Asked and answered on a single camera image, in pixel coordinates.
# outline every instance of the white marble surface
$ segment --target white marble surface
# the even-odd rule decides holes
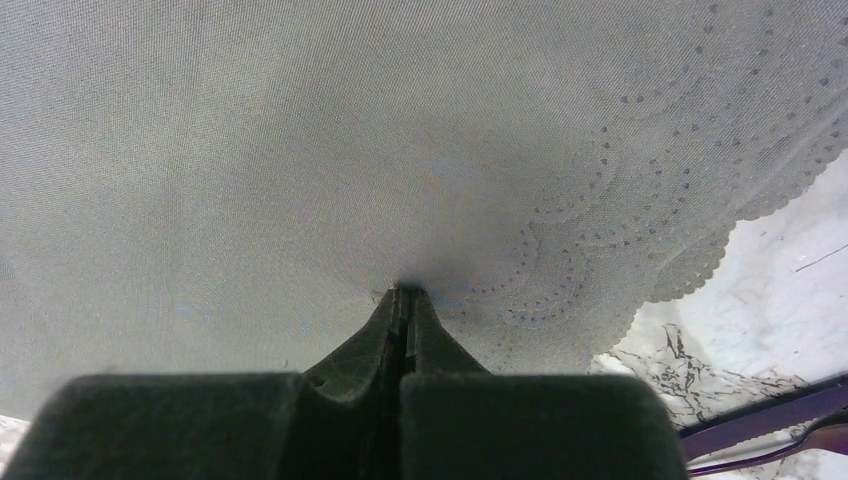
[[[843,153],[783,210],[739,222],[714,278],[682,300],[645,304],[592,371],[646,379],[678,426],[848,371],[846,186]],[[0,471],[26,427],[0,417]],[[845,471],[848,457],[813,451],[710,478],[838,480]]]

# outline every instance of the gray fabric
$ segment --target gray fabric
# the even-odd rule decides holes
[[[231,3],[0,7],[0,413],[304,369],[396,281],[582,371],[845,146],[842,1]]]

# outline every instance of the gray textile sheet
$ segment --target gray textile sheet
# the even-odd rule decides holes
[[[585,371],[848,137],[844,1],[5,2],[0,46],[25,419],[305,369],[397,281],[494,371]]]

